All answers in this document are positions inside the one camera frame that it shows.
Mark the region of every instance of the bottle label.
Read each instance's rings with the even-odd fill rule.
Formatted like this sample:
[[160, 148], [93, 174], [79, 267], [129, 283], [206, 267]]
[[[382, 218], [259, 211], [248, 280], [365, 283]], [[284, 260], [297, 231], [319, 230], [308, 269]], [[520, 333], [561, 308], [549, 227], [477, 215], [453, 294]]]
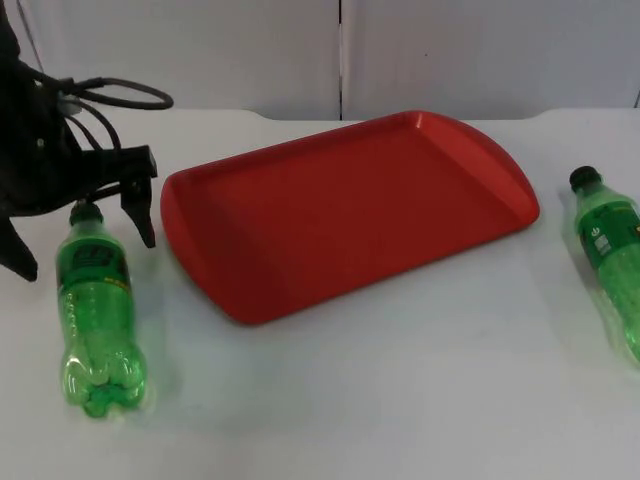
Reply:
[[64, 247], [58, 256], [58, 289], [78, 283], [106, 282], [130, 289], [124, 252], [107, 240], [89, 238]]
[[612, 202], [587, 213], [579, 224], [580, 241], [594, 269], [613, 252], [640, 243], [640, 218], [629, 202]]

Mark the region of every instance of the white wall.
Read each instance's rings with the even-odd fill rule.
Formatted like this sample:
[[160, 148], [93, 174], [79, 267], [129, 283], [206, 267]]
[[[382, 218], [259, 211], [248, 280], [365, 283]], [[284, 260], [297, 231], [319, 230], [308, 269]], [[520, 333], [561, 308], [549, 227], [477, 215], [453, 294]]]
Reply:
[[16, 34], [18, 43], [20, 44], [20, 59], [37, 68], [38, 62], [36, 54], [29, 42], [29, 36], [20, 17], [17, 0], [5, 0], [4, 3], [9, 23], [11, 23], [11, 28]]
[[[338, 0], [21, 1], [52, 74], [147, 82], [183, 107], [338, 118]], [[638, 18], [640, 0], [343, 0], [344, 117], [631, 106]]]
[[343, 0], [344, 114], [630, 107], [638, 0]]
[[21, 1], [56, 76], [146, 82], [182, 107], [338, 116], [337, 0]]

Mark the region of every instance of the robotic arm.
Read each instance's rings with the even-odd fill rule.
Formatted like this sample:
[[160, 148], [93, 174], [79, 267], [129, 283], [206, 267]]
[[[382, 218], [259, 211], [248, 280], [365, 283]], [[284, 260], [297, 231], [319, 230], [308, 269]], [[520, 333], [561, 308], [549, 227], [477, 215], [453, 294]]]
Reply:
[[[164, 92], [126, 80], [58, 80], [22, 63], [20, 47], [0, 0], [0, 264], [29, 281], [38, 264], [16, 233], [11, 217], [43, 215], [69, 203], [120, 195], [143, 242], [155, 246], [150, 219], [151, 178], [157, 176], [148, 146], [122, 148], [109, 121], [83, 100], [124, 108], [162, 110], [173, 106]], [[135, 102], [93, 90], [119, 85], [159, 99]], [[70, 114], [81, 107], [106, 128], [113, 148], [104, 149]], [[67, 122], [83, 131], [93, 150], [80, 148]]]

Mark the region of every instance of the wire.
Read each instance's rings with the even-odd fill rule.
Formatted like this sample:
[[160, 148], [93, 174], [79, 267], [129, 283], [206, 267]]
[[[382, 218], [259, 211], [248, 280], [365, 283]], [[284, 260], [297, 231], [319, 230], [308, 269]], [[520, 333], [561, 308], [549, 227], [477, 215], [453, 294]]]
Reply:
[[[125, 100], [124, 98], [110, 97], [100, 93], [90, 92], [90, 89], [102, 88], [107, 86], [118, 86], [134, 90], [136, 92], [146, 93], [158, 98], [159, 102], [140, 102], [135, 100]], [[111, 105], [112, 107], [130, 108], [134, 110], [166, 110], [173, 107], [173, 98], [157, 88], [149, 87], [141, 83], [132, 82], [130, 80], [122, 80], [120, 78], [92, 78], [79, 82], [74, 85], [74, 89], [68, 93], [76, 97], [90, 100], [103, 105]]]
[[94, 150], [97, 150], [97, 151], [101, 151], [102, 150], [102, 147], [100, 146], [100, 144], [96, 140], [96, 137], [93, 136], [93, 134], [89, 131], [89, 129], [87, 127], [85, 127], [80, 120], [78, 120], [73, 115], [69, 115], [69, 114], [64, 114], [64, 118], [66, 118], [68, 121], [70, 121], [76, 127], [78, 127], [80, 129], [80, 131], [85, 136], [85, 138], [87, 139], [87, 141], [89, 142], [89, 144], [91, 145], [91, 147]]
[[92, 107], [86, 102], [83, 102], [82, 100], [76, 100], [72, 98], [65, 98], [60, 100], [60, 102], [76, 105], [77, 107], [85, 109], [91, 115], [96, 117], [96, 119], [104, 126], [105, 130], [109, 134], [109, 138], [111, 138], [111, 143], [113, 144], [113, 149], [116, 151], [116, 153], [119, 153], [120, 150], [122, 150], [122, 144], [120, 143], [120, 137], [118, 136], [118, 132], [116, 132], [116, 129], [113, 128], [113, 125], [111, 125], [111, 122], [107, 120], [107, 117], [105, 117], [102, 113], [100, 113], [96, 108]]
[[[27, 65], [26, 63], [9, 58], [0, 54], [0, 68], [9, 68], [16, 72], [27, 75], [31, 79], [40, 82], [47, 88], [66, 95], [74, 95], [91, 102], [110, 105], [112, 107], [129, 108], [134, 110], [167, 110], [174, 105], [173, 98], [168, 93], [158, 90], [157, 88], [143, 85], [142, 83], [123, 80], [120, 78], [103, 78], [96, 77], [82, 82], [75, 82], [72, 78], [58, 80], [49, 75]], [[146, 93], [152, 97], [159, 99], [157, 102], [141, 102], [137, 100], [126, 100], [124, 98], [111, 97], [101, 93], [90, 92], [96, 88], [104, 88], [109, 86], [117, 86], [134, 90], [136, 92]]]

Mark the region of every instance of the bottle neck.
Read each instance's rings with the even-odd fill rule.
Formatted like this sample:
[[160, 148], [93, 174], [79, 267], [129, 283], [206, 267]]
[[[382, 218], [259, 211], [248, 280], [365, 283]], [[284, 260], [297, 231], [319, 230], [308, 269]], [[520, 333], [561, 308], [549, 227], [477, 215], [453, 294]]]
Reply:
[[88, 235], [92, 233], [99, 233], [104, 231], [104, 225], [99, 219], [82, 220], [71, 227], [73, 235]]
[[576, 195], [578, 198], [588, 197], [593, 195], [594, 193], [601, 192], [606, 189], [606, 187], [602, 184], [602, 182], [590, 182], [576, 190]]

